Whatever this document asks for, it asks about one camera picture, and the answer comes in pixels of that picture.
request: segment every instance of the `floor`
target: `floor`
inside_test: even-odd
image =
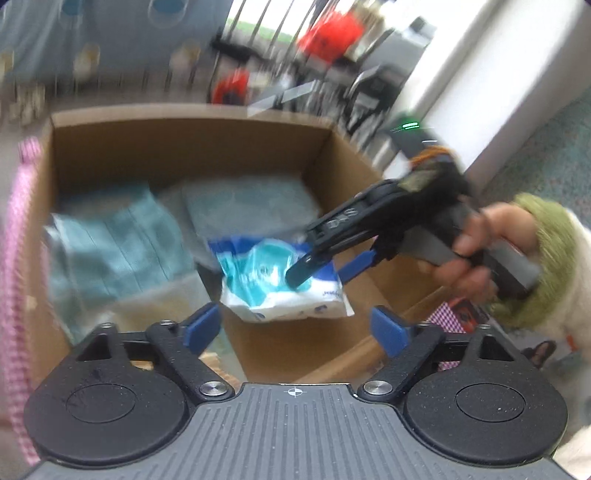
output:
[[[519,192],[570,208],[591,225],[591,89],[525,143],[484,191],[484,205]]]

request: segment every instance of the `finger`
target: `finger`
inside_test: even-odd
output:
[[[471,215],[464,226],[464,231],[453,243],[453,251],[458,255],[468,257],[488,246],[492,238],[487,221],[483,214]]]
[[[443,264],[435,270],[433,277],[444,287],[451,287],[470,270],[470,263],[467,260],[456,259]]]
[[[431,275],[437,268],[435,265],[424,260],[417,260],[417,267],[419,272],[424,273],[426,275]]]
[[[486,290],[484,292],[482,292],[481,294],[474,295],[471,298],[471,300],[477,304],[488,303],[496,297],[497,292],[498,292],[498,289],[497,289],[495,283],[491,281],[491,282],[489,282],[488,287],[486,288]]]
[[[476,267],[458,279],[452,288],[461,296],[469,299],[486,293],[491,282],[491,271],[486,267]]]

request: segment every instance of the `red plaid fabric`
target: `red plaid fabric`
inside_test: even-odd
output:
[[[439,325],[448,333],[465,333],[462,324],[447,303],[443,303],[435,310],[427,321]],[[441,362],[439,364],[439,370],[449,370],[450,368],[457,367],[459,364],[460,362]]]

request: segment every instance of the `black circular pad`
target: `black circular pad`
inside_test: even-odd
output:
[[[513,420],[525,408],[525,400],[518,391],[491,383],[463,388],[456,395],[456,404],[469,417],[493,423]]]
[[[87,423],[108,423],[125,417],[135,407],[135,393],[112,383],[88,385],[76,390],[66,403],[70,414]]]
[[[566,405],[525,362],[479,359],[429,375],[408,393],[404,416],[429,446],[465,462],[518,465],[549,455]]]
[[[127,363],[115,369],[109,361],[78,362],[80,377],[64,378],[56,369],[47,378],[25,409],[29,435],[44,456],[82,466],[127,463],[180,431],[188,418],[181,389]]]

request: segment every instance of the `white sleeve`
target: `white sleeve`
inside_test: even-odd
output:
[[[579,430],[560,447],[554,461],[577,480],[591,478],[591,427]]]
[[[583,357],[591,361],[591,232],[569,212],[574,225],[576,267],[570,288],[537,330],[551,338],[571,335]],[[554,460],[577,480],[591,479],[591,427],[579,430],[561,446]]]
[[[573,213],[569,212],[569,216],[576,242],[572,284],[554,311],[536,329],[554,339],[571,335],[583,356],[591,361],[591,232]]]

